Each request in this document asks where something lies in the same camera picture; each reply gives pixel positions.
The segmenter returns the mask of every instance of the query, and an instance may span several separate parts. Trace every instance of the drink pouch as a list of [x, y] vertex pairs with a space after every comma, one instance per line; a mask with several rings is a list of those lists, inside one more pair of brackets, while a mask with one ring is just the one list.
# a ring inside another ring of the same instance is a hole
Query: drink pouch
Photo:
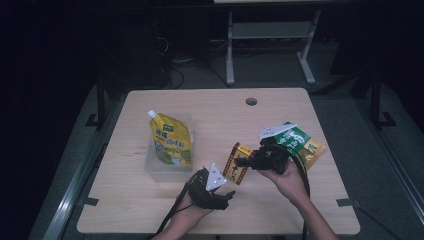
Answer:
[[156, 154], [168, 165], [191, 166], [191, 141], [187, 124], [162, 113], [149, 111]]

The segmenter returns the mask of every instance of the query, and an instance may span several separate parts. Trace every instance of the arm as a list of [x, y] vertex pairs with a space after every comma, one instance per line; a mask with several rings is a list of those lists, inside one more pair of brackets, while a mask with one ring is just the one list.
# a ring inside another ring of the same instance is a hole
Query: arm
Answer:
[[188, 194], [186, 194], [181, 201], [178, 209], [184, 209], [177, 212], [172, 218], [169, 225], [158, 235], [154, 240], [176, 240], [183, 237], [188, 231], [196, 226], [203, 217], [211, 213], [211, 209], [203, 209], [196, 205], [192, 205], [193, 202]]
[[258, 172], [269, 178], [277, 186], [281, 194], [289, 199], [299, 210], [312, 239], [338, 239], [327, 221], [309, 199], [299, 170], [294, 162], [289, 162], [286, 171], [282, 175], [278, 175], [271, 170], [258, 170]]

